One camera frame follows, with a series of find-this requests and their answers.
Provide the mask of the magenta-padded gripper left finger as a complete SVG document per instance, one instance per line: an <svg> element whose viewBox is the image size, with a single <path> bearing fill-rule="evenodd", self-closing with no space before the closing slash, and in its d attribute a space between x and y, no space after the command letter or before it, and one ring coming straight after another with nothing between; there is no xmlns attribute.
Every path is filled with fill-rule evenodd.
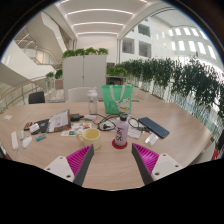
<svg viewBox="0 0 224 224"><path fill-rule="evenodd" d="M67 157L57 157L45 170L78 186L82 186L93 155L94 147L88 145Z"/></svg>

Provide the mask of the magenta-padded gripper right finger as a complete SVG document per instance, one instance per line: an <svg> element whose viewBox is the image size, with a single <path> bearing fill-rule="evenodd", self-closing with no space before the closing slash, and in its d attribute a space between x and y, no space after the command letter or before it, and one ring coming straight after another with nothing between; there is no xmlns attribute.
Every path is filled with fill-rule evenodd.
<svg viewBox="0 0 224 224"><path fill-rule="evenodd" d="M157 154L136 143L132 144L132 154L145 185L182 169L167 153Z"/></svg>

